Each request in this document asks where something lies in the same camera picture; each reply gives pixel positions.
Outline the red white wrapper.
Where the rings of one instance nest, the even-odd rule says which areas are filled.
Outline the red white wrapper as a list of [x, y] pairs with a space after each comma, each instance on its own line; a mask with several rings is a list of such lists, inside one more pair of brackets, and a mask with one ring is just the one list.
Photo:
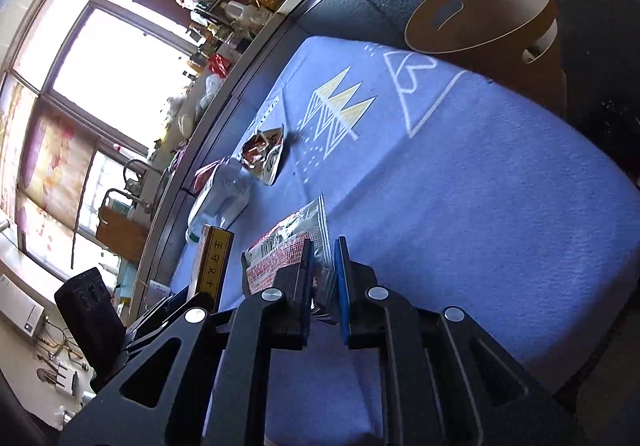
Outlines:
[[302, 258], [305, 240], [311, 241], [314, 252], [311, 314], [318, 318], [329, 318], [334, 266], [323, 195], [279, 221], [241, 254], [243, 294], [249, 296], [271, 288], [280, 268], [294, 265]]

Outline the white orange snack wrapper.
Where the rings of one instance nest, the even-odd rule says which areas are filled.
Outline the white orange snack wrapper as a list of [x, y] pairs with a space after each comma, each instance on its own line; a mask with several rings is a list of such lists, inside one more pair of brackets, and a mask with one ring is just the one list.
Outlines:
[[250, 175], [267, 186], [277, 179], [284, 149], [284, 126], [258, 131], [248, 138], [241, 150], [241, 163]]

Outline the steel kitchen faucet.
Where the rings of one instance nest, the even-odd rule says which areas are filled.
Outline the steel kitchen faucet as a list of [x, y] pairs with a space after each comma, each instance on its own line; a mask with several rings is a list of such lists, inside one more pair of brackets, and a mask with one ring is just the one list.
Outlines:
[[150, 175], [162, 178], [163, 172], [147, 161], [141, 159], [128, 160], [122, 168], [122, 179], [125, 181], [125, 187], [122, 189], [108, 188], [104, 193], [102, 205], [107, 206], [112, 195], [119, 195], [130, 201], [133, 207], [141, 207], [145, 214], [152, 215], [155, 212], [157, 201], [148, 201], [143, 198], [144, 186]]

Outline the white water heater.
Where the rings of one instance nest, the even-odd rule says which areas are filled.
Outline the white water heater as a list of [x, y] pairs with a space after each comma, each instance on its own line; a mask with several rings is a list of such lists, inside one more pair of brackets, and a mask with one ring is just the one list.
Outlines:
[[42, 325], [44, 307], [6, 275], [0, 278], [0, 309], [1, 314], [26, 338], [35, 339]]

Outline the wooden cutting board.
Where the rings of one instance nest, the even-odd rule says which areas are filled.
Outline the wooden cutting board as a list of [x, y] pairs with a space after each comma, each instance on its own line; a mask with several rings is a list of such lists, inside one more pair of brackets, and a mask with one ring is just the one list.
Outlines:
[[148, 234], [149, 229], [136, 221], [108, 206], [100, 207], [96, 239], [125, 261], [134, 265], [140, 263]]

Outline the red brown cardboard box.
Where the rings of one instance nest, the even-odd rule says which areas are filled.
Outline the red brown cardboard box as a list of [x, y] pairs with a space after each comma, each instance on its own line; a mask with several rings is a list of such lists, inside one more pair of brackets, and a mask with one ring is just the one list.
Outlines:
[[200, 293], [208, 294], [213, 300], [210, 310], [214, 313], [219, 309], [232, 243], [232, 232], [211, 225], [203, 227], [192, 268], [188, 299]]

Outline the red small wrapper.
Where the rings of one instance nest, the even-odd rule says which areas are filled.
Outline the red small wrapper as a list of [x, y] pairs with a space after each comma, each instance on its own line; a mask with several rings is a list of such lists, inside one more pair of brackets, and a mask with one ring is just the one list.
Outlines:
[[212, 163], [206, 164], [195, 172], [194, 179], [190, 188], [192, 195], [198, 195], [202, 191], [207, 183], [207, 180], [209, 180], [209, 177], [212, 176], [213, 172], [215, 172], [215, 169], [220, 163], [221, 160], [213, 161]]

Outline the blue patterned tablecloth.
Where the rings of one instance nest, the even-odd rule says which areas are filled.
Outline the blue patterned tablecloth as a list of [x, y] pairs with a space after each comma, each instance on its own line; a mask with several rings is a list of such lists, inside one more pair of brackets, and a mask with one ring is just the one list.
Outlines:
[[[637, 284], [639, 192], [559, 117], [485, 76], [412, 51], [311, 37], [263, 102], [232, 117], [217, 160], [283, 125], [277, 179], [252, 176], [216, 313], [243, 294], [241, 254], [319, 195], [330, 252], [414, 306], [462, 308], [553, 397]], [[271, 352], [264, 441], [387, 445], [375, 350], [329, 318]]]

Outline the white tissue pack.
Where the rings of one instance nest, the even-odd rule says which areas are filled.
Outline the white tissue pack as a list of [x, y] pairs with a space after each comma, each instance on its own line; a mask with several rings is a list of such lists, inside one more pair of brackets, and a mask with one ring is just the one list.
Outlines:
[[205, 226], [228, 229], [250, 203], [250, 187], [252, 176], [240, 161], [217, 163], [190, 210], [186, 242], [198, 243]]

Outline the white plastic jug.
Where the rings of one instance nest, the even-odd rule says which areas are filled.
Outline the white plastic jug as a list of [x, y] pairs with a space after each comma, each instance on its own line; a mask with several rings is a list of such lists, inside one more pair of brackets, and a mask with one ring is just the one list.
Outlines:
[[243, 5], [235, 0], [224, 5], [224, 13], [229, 19], [240, 22], [246, 28], [263, 28], [272, 17], [272, 12], [264, 7]]

